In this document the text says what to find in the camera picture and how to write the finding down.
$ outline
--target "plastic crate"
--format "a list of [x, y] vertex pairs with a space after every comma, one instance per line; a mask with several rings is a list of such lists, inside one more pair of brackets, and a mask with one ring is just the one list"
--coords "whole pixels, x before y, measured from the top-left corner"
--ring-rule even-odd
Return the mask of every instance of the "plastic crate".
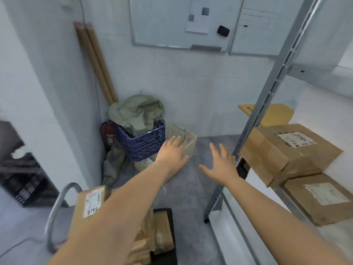
[[[177, 124], [170, 123], [170, 124], [167, 124], [165, 127], [165, 138], [170, 139], [172, 136], [176, 136], [176, 137], [181, 136], [181, 142], [186, 141], [187, 145], [183, 151], [183, 156], [188, 155], [190, 160], [194, 155], [197, 136], [194, 133], [186, 130], [185, 128]], [[149, 167], [151, 164], [154, 163], [154, 161], [156, 160], [157, 154], [158, 153], [148, 157], [143, 161], [135, 162], [135, 168], [138, 171], [142, 171], [146, 169], [147, 167]], [[168, 179], [171, 178], [176, 172], [177, 171], [171, 172], [168, 176]]]
[[117, 125], [116, 137], [131, 160], [138, 162], [157, 153], [165, 141], [165, 123], [159, 120], [157, 128], [136, 137], [130, 137], [122, 126]]

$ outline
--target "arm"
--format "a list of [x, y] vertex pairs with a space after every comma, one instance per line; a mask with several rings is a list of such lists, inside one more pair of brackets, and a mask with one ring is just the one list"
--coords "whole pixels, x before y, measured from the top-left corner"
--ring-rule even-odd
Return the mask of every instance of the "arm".
[[350, 264], [317, 231], [240, 178], [226, 147], [220, 144], [221, 155], [210, 147], [213, 169], [200, 165], [201, 171], [229, 189], [279, 265]]
[[180, 169], [186, 144], [181, 138], [163, 143], [157, 159], [117, 190], [94, 217], [51, 258], [49, 265], [124, 265], [139, 226], [168, 174]]

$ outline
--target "fire extinguisher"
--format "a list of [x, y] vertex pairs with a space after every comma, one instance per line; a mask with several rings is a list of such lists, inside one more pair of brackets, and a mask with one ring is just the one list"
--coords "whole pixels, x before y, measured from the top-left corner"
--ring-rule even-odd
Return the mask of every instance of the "fire extinguisher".
[[101, 134], [106, 150], [110, 151], [115, 139], [115, 124], [112, 121], [104, 122], [101, 126]]

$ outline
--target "cardboard tube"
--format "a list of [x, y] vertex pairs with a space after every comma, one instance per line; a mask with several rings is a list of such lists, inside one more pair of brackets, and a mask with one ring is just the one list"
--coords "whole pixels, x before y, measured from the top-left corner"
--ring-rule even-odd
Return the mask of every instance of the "cardboard tube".
[[94, 73], [96, 74], [99, 84], [101, 85], [104, 96], [106, 97], [108, 104], [111, 105], [112, 103], [114, 103], [114, 101], [110, 94], [107, 82], [104, 78], [103, 72], [99, 65], [94, 49], [91, 45], [90, 39], [88, 38], [88, 35], [86, 33], [85, 27], [80, 22], [75, 22], [74, 25], [75, 25], [75, 29], [76, 29], [80, 44], [82, 44], [83, 47], [85, 47], [88, 52], [88, 57], [90, 58]]
[[117, 102], [117, 95], [114, 90], [112, 79], [110, 78], [110, 74], [109, 74], [106, 62], [104, 61], [103, 53], [102, 53], [101, 48], [99, 46], [99, 42], [98, 42], [97, 36], [94, 32], [92, 24], [91, 23], [85, 24], [85, 29], [86, 29], [88, 37], [91, 41], [91, 45], [93, 46], [94, 52], [96, 53], [96, 57], [98, 59], [99, 65], [101, 66], [104, 78], [107, 82], [110, 94], [113, 98], [113, 101]]

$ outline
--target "black eraser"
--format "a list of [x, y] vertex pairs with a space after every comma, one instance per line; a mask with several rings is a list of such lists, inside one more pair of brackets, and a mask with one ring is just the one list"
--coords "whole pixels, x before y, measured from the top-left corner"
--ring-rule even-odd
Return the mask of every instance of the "black eraser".
[[219, 34], [219, 35], [222, 35], [222, 36], [224, 36], [224, 37], [228, 37], [228, 35], [229, 35], [229, 29], [228, 28], [226, 28], [225, 26], [219, 26], [219, 28], [218, 28], [218, 31], [217, 31], [217, 33]]

